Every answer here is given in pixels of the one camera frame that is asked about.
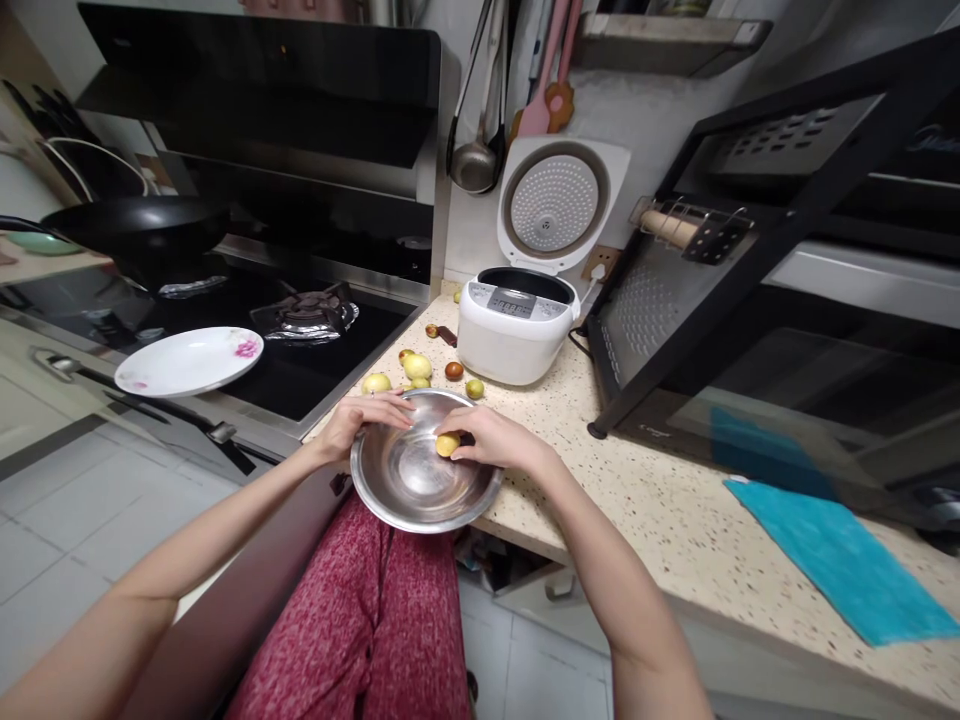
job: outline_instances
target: wooden rolling pin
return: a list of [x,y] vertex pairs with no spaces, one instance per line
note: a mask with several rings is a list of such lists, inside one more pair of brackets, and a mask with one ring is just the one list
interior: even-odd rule
[[647,210],[640,215],[640,224],[647,232],[663,238],[671,245],[686,250],[693,236],[700,229],[689,220],[664,215],[656,210]]

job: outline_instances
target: wok handle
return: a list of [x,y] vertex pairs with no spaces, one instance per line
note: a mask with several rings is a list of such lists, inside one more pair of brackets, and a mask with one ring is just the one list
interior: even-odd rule
[[24,220],[23,218],[14,217],[13,215],[0,215],[0,230],[6,230],[7,232],[38,232],[44,235],[53,235],[58,240],[64,240],[68,243],[73,242],[70,238],[61,235],[52,228],[44,227],[40,223],[35,223],[32,220]]

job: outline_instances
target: power outlet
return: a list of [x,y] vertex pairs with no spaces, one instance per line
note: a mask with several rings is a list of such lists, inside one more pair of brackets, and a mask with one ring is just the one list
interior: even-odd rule
[[580,277],[584,280],[590,280],[593,277],[593,269],[597,265],[603,265],[606,272],[603,274],[603,277],[600,278],[599,282],[606,282],[607,278],[610,277],[610,273],[613,271],[613,266],[616,265],[617,260],[620,259],[621,252],[622,250],[608,248],[605,245],[595,245],[590,256],[587,258],[587,264],[583,266],[583,272],[580,273]]

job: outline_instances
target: pink flower pattern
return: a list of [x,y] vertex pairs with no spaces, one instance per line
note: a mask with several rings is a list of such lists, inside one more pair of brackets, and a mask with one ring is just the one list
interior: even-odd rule
[[256,339],[250,338],[249,340],[244,340],[237,346],[237,349],[234,351],[234,355],[242,358],[252,358],[255,357],[257,352],[260,350],[260,343]]

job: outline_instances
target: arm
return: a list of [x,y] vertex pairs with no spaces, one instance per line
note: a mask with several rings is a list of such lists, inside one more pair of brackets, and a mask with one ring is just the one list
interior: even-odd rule
[[587,600],[610,643],[618,717],[709,720],[697,666],[653,578],[630,544],[540,438],[484,407],[454,410],[437,433],[469,432],[453,459],[526,472],[547,497]]
[[229,560],[306,477],[346,457],[362,423],[408,429],[401,408],[413,406],[396,394],[341,402],[315,440],[197,517],[124,575],[0,697],[0,717],[118,715],[180,598]]

